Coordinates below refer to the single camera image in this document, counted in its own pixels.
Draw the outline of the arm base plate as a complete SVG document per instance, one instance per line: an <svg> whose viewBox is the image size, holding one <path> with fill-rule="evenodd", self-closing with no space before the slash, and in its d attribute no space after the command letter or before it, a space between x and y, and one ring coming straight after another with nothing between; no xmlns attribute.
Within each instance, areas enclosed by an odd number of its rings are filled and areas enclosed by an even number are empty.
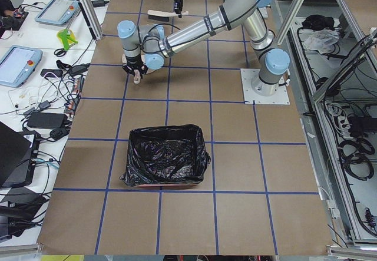
<svg viewBox="0 0 377 261"><path fill-rule="evenodd" d="M265 84L259 79L259 69L241 68L241 81L245 104L289 105L284 76L277 84Z"/></svg>

